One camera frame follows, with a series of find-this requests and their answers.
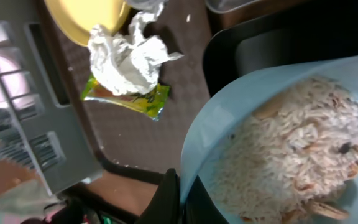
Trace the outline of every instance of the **yellow bowl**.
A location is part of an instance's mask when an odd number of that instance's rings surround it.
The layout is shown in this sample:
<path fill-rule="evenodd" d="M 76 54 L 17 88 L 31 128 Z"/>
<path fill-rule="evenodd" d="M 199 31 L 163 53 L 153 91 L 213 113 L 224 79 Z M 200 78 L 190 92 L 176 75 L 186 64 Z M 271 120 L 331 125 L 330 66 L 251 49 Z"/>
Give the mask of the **yellow bowl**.
<path fill-rule="evenodd" d="M 45 0 L 45 3 L 60 30 L 84 47 L 95 24 L 104 25 L 113 34 L 121 28 L 130 9 L 124 0 Z"/>

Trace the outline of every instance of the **rice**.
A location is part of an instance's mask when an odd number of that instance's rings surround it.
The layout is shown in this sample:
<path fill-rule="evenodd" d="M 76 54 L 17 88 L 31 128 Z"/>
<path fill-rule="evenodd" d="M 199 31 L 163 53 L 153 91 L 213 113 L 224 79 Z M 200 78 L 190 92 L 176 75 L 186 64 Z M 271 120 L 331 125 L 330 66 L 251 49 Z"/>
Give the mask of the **rice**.
<path fill-rule="evenodd" d="M 313 77 L 284 92 L 275 116 L 248 117 L 216 162 L 211 197 L 224 210 L 255 222 L 284 214 L 344 188 L 358 152 L 358 102 L 334 80 Z"/>

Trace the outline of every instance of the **white napkin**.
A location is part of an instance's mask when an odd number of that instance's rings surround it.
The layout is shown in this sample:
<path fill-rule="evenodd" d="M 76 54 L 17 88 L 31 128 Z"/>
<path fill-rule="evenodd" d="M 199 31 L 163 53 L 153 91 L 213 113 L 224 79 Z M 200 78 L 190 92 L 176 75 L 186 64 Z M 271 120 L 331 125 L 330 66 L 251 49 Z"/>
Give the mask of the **white napkin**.
<path fill-rule="evenodd" d="M 101 25 L 91 30 L 88 48 L 91 52 L 91 71 L 97 81 L 113 95 L 146 94 L 158 83 L 161 64 L 183 55 L 168 54 L 159 36 L 145 38 L 143 30 L 155 22 L 163 10 L 163 3 L 152 12 L 138 12 L 129 24 L 129 35 L 111 37 Z"/>

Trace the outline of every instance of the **pink object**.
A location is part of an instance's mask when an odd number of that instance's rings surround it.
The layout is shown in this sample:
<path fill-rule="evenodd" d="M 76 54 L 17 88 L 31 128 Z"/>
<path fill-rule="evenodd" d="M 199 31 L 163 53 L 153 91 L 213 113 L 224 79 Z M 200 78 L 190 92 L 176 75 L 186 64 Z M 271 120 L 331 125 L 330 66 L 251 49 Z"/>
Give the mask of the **pink object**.
<path fill-rule="evenodd" d="M 18 70 L 19 66 L 9 60 L 7 57 L 0 55 L 0 73 L 10 72 Z M 15 73 L 12 75 L 5 75 L 2 77 L 2 80 L 8 90 L 8 93 L 11 97 L 20 96 L 29 92 L 29 87 L 23 73 Z M 34 97 L 25 96 L 14 100 L 14 105 L 16 109 L 21 109 L 28 107 L 34 104 Z M 0 89 L 0 108 L 8 108 L 9 105 Z"/>

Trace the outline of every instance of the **yellow wrapper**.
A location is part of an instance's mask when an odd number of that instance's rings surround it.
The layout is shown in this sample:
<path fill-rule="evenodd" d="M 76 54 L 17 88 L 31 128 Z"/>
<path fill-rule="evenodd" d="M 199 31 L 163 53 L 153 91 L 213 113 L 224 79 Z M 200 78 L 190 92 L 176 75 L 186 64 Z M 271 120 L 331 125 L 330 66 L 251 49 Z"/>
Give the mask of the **yellow wrapper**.
<path fill-rule="evenodd" d="M 85 86 L 85 90 L 82 92 L 81 99 L 98 100 L 105 103 L 125 106 L 126 108 L 146 114 L 153 120 L 158 121 L 167 100 L 169 89 L 169 86 L 157 84 L 154 90 L 145 95 L 135 93 L 132 95 L 114 96 L 91 75 Z"/>

